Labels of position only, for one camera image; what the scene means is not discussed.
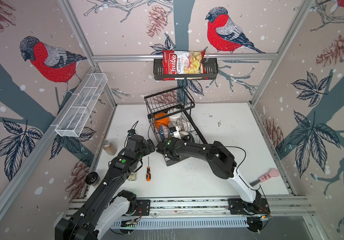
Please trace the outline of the blue patterned bowl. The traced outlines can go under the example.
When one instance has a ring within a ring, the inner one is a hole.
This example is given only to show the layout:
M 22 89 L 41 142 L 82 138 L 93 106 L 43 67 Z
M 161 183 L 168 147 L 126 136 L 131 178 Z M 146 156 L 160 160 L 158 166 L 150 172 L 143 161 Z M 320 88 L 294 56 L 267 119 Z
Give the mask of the blue patterned bowl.
M 166 125 L 159 125 L 159 134 L 161 137 L 161 141 L 164 142 L 170 137 L 170 129 Z

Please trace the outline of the orange plastic bowl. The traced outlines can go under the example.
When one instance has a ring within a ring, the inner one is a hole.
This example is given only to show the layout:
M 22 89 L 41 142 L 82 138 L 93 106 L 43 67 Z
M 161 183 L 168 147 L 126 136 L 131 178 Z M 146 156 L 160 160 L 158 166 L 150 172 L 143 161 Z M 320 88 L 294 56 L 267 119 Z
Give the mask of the orange plastic bowl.
M 164 127 L 169 126 L 169 118 L 167 117 L 166 113 L 155 114 L 154 119 L 155 119 L 154 120 L 155 127 L 157 130 L 160 128 L 160 126 L 164 126 Z

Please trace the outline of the cream ceramic bowl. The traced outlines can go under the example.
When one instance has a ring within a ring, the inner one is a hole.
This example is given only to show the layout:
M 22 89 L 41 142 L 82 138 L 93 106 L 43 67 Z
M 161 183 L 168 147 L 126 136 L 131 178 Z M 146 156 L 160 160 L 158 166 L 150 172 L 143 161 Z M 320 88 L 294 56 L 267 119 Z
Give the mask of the cream ceramic bowl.
M 185 140 L 188 140 L 190 137 L 189 137 L 189 133 L 186 132 L 186 131 L 175 131 L 175 132 L 172 132 L 172 137 L 174 138 L 178 138 L 178 139 L 185 139 Z

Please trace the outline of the white ceramic bowl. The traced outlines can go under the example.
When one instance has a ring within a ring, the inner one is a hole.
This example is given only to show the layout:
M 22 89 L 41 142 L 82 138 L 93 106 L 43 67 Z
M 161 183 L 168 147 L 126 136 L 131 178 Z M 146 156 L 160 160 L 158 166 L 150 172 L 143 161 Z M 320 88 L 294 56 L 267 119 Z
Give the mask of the white ceramic bowl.
M 168 117 L 170 122 L 176 123 L 182 117 L 182 113 L 174 113 Z

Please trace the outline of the white patterned bowl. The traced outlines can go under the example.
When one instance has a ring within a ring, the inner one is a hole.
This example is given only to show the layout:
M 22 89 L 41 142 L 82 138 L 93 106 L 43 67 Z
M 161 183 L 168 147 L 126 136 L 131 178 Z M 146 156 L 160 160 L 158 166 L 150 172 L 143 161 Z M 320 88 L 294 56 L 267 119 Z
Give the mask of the white patterned bowl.
M 185 131 L 185 132 L 191 132 L 192 131 L 191 124 L 188 121 L 186 121 L 185 119 L 178 119 L 177 124 L 178 124 L 178 127 L 181 131 Z

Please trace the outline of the light green ceramic bowl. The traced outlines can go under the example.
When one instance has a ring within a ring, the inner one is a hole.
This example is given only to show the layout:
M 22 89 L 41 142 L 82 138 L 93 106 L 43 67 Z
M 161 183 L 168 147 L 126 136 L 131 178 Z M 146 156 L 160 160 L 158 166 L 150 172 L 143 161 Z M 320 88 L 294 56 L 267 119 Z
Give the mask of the light green ceramic bowl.
M 188 133 L 185 136 L 185 140 L 190 143 L 196 143 L 196 137 L 192 133 Z

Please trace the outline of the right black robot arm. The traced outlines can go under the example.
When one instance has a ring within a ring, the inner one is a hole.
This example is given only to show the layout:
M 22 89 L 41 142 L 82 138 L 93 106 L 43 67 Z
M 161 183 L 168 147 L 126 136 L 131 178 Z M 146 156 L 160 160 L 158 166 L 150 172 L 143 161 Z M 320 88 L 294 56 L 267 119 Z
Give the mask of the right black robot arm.
M 158 143 L 156 151 L 171 161 L 179 161 L 183 157 L 204 160 L 215 176 L 227 180 L 234 187 L 244 203 L 256 206 L 261 203 L 259 190 L 247 182 L 239 171 L 234 155 L 218 141 L 213 144 L 196 144 L 170 138 L 166 142 Z

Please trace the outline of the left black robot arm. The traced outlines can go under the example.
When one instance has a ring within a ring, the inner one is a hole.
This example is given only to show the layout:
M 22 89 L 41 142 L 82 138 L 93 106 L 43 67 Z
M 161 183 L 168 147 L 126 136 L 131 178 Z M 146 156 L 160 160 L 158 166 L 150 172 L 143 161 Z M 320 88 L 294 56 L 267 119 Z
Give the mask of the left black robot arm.
M 151 140 L 139 135 L 129 136 L 127 145 L 112 159 L 105 177 L 89 199 L 70 219 L 62 218 L 57 223 L 55 239 L 99 240 L 121 216 L 134 213 L 136 195 L 117 190 L 139 169 L 138 162 L 154 151 Z

